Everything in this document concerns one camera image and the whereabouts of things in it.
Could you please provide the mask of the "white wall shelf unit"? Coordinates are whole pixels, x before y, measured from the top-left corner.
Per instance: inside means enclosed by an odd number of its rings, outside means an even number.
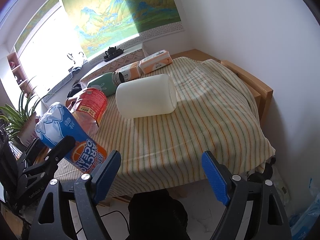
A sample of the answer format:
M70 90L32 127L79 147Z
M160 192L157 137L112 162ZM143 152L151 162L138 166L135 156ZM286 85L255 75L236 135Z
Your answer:
M7 56L7 59L8 59L11 71L14 75L14 78L18 86L20 87L21 91L24 91L25 97L33 96L34 95L33 87L31 86L30 81L28 80L25 74L25 71L21 65L21 62L17 56L17 53L15 51L10 53Z

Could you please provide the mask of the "red labelled plastic cup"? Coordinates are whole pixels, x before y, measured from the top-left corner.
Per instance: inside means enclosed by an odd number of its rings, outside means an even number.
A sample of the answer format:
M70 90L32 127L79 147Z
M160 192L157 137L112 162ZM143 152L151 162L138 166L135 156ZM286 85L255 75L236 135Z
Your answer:
M94 136L106 112L107 97L97 88L86 88L77 96L71 113L90 137Z

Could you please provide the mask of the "green spider plant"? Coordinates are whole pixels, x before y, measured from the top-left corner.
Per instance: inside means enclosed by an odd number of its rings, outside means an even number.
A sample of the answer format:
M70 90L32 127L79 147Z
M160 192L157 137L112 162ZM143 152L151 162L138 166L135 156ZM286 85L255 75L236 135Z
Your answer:
M40 98L34 94L34 90L32 89L30 93L21 90L17 109L8 104L1 106L1 120L4 121L4 130L9 141L16 139L21 141L20 135L25 132L27 125L35 125L40 119L36 114L36 108L46 96Z

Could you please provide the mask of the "green thermos bottle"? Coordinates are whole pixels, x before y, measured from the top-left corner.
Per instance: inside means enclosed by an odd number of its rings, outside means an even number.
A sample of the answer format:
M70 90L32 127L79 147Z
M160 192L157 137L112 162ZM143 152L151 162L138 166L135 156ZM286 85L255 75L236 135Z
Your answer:
M116 93L118 86L124 82L123 74L120 72L109 72L89 81L87 88L96 88L106 96L111 96Z

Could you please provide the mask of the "landscape painting roller blind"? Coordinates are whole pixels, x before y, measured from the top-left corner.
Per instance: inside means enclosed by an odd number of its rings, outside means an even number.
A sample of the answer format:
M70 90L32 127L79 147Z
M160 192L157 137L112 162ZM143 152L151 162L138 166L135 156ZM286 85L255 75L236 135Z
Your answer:
M17 38L18 55L49 48L59 57L92 58L108 46L183 30L174 0L46 0Z

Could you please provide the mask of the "blue orange Arctic Ocean cup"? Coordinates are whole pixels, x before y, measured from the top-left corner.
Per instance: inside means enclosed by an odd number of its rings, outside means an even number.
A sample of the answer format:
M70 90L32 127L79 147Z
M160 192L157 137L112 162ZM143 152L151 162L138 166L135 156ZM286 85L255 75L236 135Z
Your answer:
M65 158L77 169L91 173L106 158L106 150L81 128L72 113L59 102L53 103L35 126L37 137L49 148L54 148L64 137L75 139L75 146Z

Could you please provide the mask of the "patterned beige storage box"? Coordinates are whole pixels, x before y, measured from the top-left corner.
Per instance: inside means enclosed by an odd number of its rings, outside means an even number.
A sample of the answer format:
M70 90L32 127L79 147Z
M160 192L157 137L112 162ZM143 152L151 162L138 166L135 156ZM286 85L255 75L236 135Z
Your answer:
M101 62L93 67L84 77L80 79L81 88L87 87L89 81L99 77L105 73L115 72L118 68L126 66L128 64L140 61L147 56L147 52L143 47L135 46L121 54L119 57L112 59L108 62Z

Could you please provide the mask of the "striped yellow tablecloth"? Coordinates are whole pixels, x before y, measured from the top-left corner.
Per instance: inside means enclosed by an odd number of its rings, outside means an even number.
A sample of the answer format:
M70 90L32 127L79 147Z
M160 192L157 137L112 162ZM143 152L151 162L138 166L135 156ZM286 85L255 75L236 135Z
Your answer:
M260 127L256 101L231 70L187 57L156 71L172 77L177 107L166 115L125 119L114 96L94 140L121 153L109 197L181 186L203 180L204 151L232 173L263 172L274 148Z

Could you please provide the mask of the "orange white carton box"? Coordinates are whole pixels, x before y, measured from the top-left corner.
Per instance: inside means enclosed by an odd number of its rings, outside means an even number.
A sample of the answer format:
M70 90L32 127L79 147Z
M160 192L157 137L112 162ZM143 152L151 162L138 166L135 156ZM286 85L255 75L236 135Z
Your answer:
M127 64L116 70L116 73L121 73L124 77L125 82L131 81L141 77L142 70L139 67L139 61Z

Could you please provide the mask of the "orange white tissue pack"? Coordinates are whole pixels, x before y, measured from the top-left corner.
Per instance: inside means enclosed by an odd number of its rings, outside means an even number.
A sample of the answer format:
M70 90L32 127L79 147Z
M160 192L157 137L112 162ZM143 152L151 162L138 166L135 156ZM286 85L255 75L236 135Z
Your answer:
M159 68L172 63L172 58L167 50L160 50L144 59L139 63L139 67L144 74L149 74Z

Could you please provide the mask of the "white translucent plastic cup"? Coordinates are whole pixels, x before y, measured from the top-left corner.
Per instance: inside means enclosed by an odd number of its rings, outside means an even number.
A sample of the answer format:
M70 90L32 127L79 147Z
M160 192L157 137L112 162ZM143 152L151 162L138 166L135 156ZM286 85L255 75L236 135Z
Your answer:
M159 74L122 83L116 90L116 105L126 119L172 113L177 107L173 79Z

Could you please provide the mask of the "black teapot on tray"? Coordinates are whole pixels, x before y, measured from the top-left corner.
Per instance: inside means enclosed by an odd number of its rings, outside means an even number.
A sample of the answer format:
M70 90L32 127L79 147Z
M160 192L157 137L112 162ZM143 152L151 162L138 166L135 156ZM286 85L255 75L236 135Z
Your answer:
M110 47L108 50L105 51L104 61L108 62L116 57L120 56L124 52L123 49L117 47Z

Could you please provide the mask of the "red white flower pot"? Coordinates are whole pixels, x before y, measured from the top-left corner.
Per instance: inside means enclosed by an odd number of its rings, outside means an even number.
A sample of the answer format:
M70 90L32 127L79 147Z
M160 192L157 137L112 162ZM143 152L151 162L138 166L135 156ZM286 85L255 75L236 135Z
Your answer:
M37 115L34 112L28 120L24 123L23 127L19 131L17 137L20 142L25 146L28 147L33 140L37 137L35 132L35 126L37 124Z

